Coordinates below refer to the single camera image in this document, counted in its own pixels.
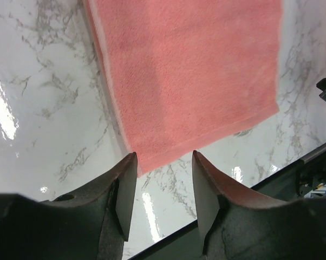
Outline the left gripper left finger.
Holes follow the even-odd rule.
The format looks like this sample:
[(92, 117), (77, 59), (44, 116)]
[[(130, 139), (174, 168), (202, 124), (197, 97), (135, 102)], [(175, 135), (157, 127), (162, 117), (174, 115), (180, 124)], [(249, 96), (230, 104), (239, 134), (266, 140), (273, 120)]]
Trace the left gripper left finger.
[(62, 242), (127, 241), (138, 159), (126, 155), (113, 168), (81, 187), (40, 203), (41, 233)]

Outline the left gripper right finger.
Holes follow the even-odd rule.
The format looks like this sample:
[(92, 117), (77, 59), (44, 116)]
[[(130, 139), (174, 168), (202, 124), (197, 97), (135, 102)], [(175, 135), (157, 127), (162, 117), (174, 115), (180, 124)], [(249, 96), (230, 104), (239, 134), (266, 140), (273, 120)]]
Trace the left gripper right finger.
[(192, 155), (197, 222), (204, 255), (294, 255), (285, 201), (246, 187), (200, 152)]

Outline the pink printed towel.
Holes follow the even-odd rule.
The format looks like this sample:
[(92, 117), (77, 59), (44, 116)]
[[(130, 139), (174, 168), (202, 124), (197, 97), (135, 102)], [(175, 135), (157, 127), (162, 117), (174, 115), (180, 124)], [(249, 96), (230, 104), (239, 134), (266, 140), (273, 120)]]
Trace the pink printed towel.
[(282, 1), (84, 1), (138, 174), (278, 112)]

